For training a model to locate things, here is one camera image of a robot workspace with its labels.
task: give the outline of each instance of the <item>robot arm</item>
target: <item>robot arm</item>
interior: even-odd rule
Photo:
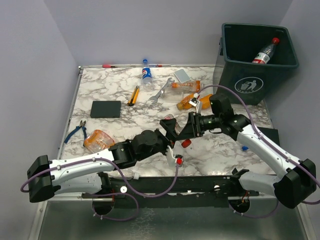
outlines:
[[[166,130],[165,136],[158,129],[145,130],[132,140],[116,143],[111,148],[95,154],[52,161],[48,161],[47,156],[38,157],[27,172],[28,178],[45,169],[56,169],[37,177],[28,184],[30,202],[44,201],[59,193],[97,193],[102,187],[103,180],[99,177],[90,179],[86,175],[114,170],[112,164],[98,158],[108,159],[120,169],[125,169],[134,166],[137,161],[162,153],[170,164],[174,164],[181,157],[174,156],[172,152],[176,141],[202,137],[205,131],[214,129],[221,129],[221,133],[248,146],[276,173],[276,175],[263,175],[246,169],[239,172],[235,170],[232,172],[230,181],[238,188],[274,195],[288,208],[295,208],[316,190],[316,184],[309,176],[276,153],[256,135],[247,117],[234,114],[227,97],[221,94],[213,95],[210,97],[210,103],[213,115],[202,116],[200,113],[190,112],[187,123],[179,135],[175,131],[175,119],[161,120],[160,125]],[[267,137],[264,138],[292,161],[316,176],[316,167],[311,160],[301,161]],[[73,165],[60,168],[62,165],[71,163]]]

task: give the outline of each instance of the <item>small gray device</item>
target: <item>small gray device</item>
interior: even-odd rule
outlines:
[[[190,79],[191,79],[184,69],[180,69],[178,71],[175,71],[174,75],[179,80],[179,82],[182,84],[190,81]]]

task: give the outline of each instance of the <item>white marble surface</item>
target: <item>white marble surface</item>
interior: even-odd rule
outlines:
[[[74,110],[71,117],[69,132],[72,131],[80,120],[86,120],[88,135],[95,129],[100,129],[113,137],[116,142],[132,139],[143,130],[162,129],[159,120],[167,114],[173,114],[179,124],[184,126],[187,121],[188,112],[191,110],[179,111],[176,103],[181,96],[159,98],[157,104],[152,105],[148,101],[165,84],[169,77],[174,77],[174,71],[185,69],[193,80],[201,80],[205,85],[212,84],[213,67],[163,67],[152,68],[151,73],[155,80],[156,89],[153,92],[146,92],[142,88],[138,95],[136,105],[127,106],[127,102],[136,85],[141,85],[141,68],[85,68],[79,86]],[[122,102],[120,118],[90,118],[92,101]],[[232,105],[237,114],[246,114],[241,105]],[[249,106],[250,112],[257,126],[271,127],[267,110],[263,103],[258,106]],[[203,110],[203,115],[212,114],[210,109]],[[64,146],[63,159],[84,156],[90,152],[83,147],[83,133],[78,131]],[[270,174],[273,171],[250,150],[243,152],[241,145],[223,134],[212,134],[206,132],[203,137],[192,139],[188,148],[182,148],[176,143],[174,152],[182,154],[184,164],[179,169],[179,176],[205,176],[205,175],[228,175],[234,168],[249,169],[255,173]],[[126,176],[138,172],[140,176],[160,177],[173,176],[174,168],[170,168],[165,156],[158,153],[143,161],[138,162],[134,167],[124,169]]]

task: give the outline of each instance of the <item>gray floor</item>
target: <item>gray floor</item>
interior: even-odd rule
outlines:
[[[250,214],[263,215],[276,205],[274,199],[251,200]],[[117,209],[113,217],[127,217],[131,210]],[[93,217],[91,201],[49,201],[40,240],[304,240],[297,210],[283,206],[268,218],[251,219],[229,208],[144,208],[128,222]]]

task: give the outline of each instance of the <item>metal frame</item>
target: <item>metal frame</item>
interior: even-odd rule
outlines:
[[[63,130],[61,144],[60,144],[60,147],[58,149],[57,159],[61,159],[61,156],[62,156],[62,152],[63,152],[63,149],[64,149],[64,140],[65,140],[66,135],[68,133],[68,129],[69,129],[69,126],[70,126],[70,121],[71,121],[71,115],[72,115],[72,113],[74,111],[74,108],[75,108],[75,103],[76,103],[77,94],[78,94],[79,85],[80,85],[80,82],[81,82],[83,71],[84,71],[84,68],[79,66],[79,74],[78,74],[78,78],[77,78],[77,82],[76,82],[76,86],[75,86],[75,91],[73,93],[70,110],[69,110],[69,113],[68,113],[68,117],[67,117],[67,121],[66,121],[66,124],[65,124],[65,128]],[[32,226],[31,226],[31,230],[30,230],[30,234],[29,234],[28,240],[35,240],[35,239],[39,238],[41,226],[42,226],[42,223],[43,223],[43,220],[44,220],[44,217],[45,217],[47,203],[48,203],[48,201],[43,201],[43,202],[39,202],[38,203],[37,210],[36,210],[36,213],[35,213],[35,216],[34,216],[34,219],[33,219],[33,223],[32,223]]]
[[[196,65],[196,64],[192,64],[192,65],[168,65],[168,64],[163,64],[164,67],[216,67],[215,64],[208,64],[208,65]],[[132,67],[140,67],[141,64],[124,64],[124,65],[114,65],[120,68],[132,68]],[[78,95],[78,90],[79,90],[79,86],[81,83],[81,78],[82,78],[82,74],[83,74],[83,70],[84,68],[102,68],[102,65],[88,65],[88,66],[79,66],[79,74],[78,74],[78,78],[77,78],[77,83],[76,83],[76,88],[72,97],[72,102],[71,102],[71,106],[70,106],[70,110],[68,113],[68,118],[65,124],[65,128],[64,128],[64,132],[63,132],[63,136],[61,139],[61,144],[59,146],[58,149],[58,154],[57,154],[57,159],[61,159],[62,157],[62,153],[64,150],[64,139],[66,138],[66,135],[68,133],[68,129],[70,126],[70,122],[71,122],[71,115],[73,113],[74,107],[75,107],[75,103],[76,103],[76,99],[77,99],[77,95]],[[263,100],[264,105],[266,107],[266,111],[267,111],[267,115],[268,118],[270,120],[271,126],[273,127],[273,122],[271,120],[270,114],[269,114],[269,110],[268,110],[268,106],[265,100]],[[229,200],[232,199],[238,199],[239,197],[229,197]],[[263,193],[260,194],[260,196],[252,196],[252,198],[273,198],[272,196],[268,196],[265,195]],[[82,198],[81,194],[79,193],[68,193],[68,194],[61,194],[58,196],[55,196],[53,198],[51,198],[49,201],[92,201],[92,198]],[[100,198],[99,201],[109,201],[110,198]],[[46,208],[47,208],[47,203],[48,201],[43,201],[38,203],[37,205],[37,210],[36,210],[36,214],[35,217],[33,219],[33,223],[31,226],[31,230],[30,230],[30,234],[28,237],[28,240],[36,240],[39,239],[39,235],[40,235],[40,231],[41,231],[41,227],[42,227],[42,223],[43,223],[43,219],[45,216],[45,212],[46,212]],[[305,230],[306,236],[308,240],[316,240],[317,236],[316,236],[316,232],[314,230],[308,209],[306,204],[299,204],[297,206],[299,215],[301,217],[301,222],[303,225],[303,228]]]

